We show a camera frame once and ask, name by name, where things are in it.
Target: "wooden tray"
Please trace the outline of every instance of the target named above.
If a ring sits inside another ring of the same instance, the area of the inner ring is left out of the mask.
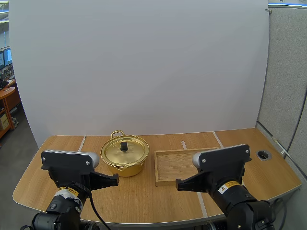
[[[155,186],[175,185],[175,179],[187,179],[197,174],[192,157],[197,152],[218,149],[179,149],[154,152]]]

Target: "brown wooden desk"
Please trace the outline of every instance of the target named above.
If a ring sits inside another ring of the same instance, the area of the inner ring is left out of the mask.
[[[255,128],[216,132],[222,145],[249,144],[252,161],[246,163],[243,181],[257,199],[273,199],[292,192],[301,185],[290,166],[271,143]],[[197,225],[221,213],[207,194],[201,198],[195,192],[178,192],[174,186],[155,187],[154,151],[183,149],[184,141],[188,149],[220,147],[213,132],[148,135],[141,136],[150,146],[150,153],[144,169],[134,177],[120,178],[119,186],[93,191],[95,206],[106,222],[113,226],[154,227]],[[103,144],[110,136],[87,136],[82,151],[100,155]],[[46,149],[77,151],[82,143],[80,136],[52,136],[48,138],[26,169],[14,193],[14,201],[27,207],[46,210],[57,191],[48,171],[40,169],[40,154]],[[268,150],[272,154],[269,161],[256,157],[258,150]],[[97,172],[111,174],[107,165],[100,161]],[[201,209],[204,203],[205,214]],[[85,203],[81,218],[95,220],[89,202]]]
[[[6,98],[8,109],[12,110],[16,105],[18,105],[21,102],[21,99],[20,99],[20,95],[19,95],[19,91],[18,91],[18,87],[17,87],[17,83],[15,79],[13,79],[13,81],[9,83],[7,86],[5,86],[4,88],[8,88],[8,87],[15,87],[15,92]]]
[[[15,92],[15,88],[14,87],[10,87],[10,88],[4,88],[2,90],[0,90],[0,100],[1,100],[1,106],[4,108],[2,111],[0,111],[0,115],[2,113],[6,114],[6,117],[8,118],[8,121],[10,123],[10,125],[5,129],[5,130],[1,130],[0,131],[0,138],[9,130],[9,129],[15,129],[12,118],[11,118],[11,114],[10,111],[8,109],[8,104],[7,104],[7,98],[12,95]]]

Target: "floor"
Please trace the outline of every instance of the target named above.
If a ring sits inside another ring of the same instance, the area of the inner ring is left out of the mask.
[[[0,143],[0,230],[18,230],[30,225],[37,211],[13,201],[12,194],[38,147],[29,127],[22,105],[12,114],[19,124],[8,131]]]

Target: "pot handle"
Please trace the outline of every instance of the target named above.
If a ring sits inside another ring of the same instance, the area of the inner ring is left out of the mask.
[[[132,167],[132,166],[135,166],[135,165],[137,165],[137,166],[139,166],[139,167],[142,166],[141,163],[139,163],[138,161],[136,161],[136,162],[133,162],[133,163],[128,163],[128,164],[126,164],[126,165],[124,166],[124,168],[122,168],[122,169],[119,169],[119,168],[118,168],[118,170],[121,170],[121,171],[123,172],[123,171],[125,171],[127,168]]]
[[[116,134],[116,133],[121,133],[123,136],[125,135],[123,131],[121,131],[121,130],[116,130],[116,131],[114,131],[114,132],[111,134],[111,139],[113,139],[113,135]]]

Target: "white backdrop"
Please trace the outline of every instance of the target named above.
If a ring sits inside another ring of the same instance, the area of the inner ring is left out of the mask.
[[[267,0],[10,1],[15,76],[33,135],[254,127]]]

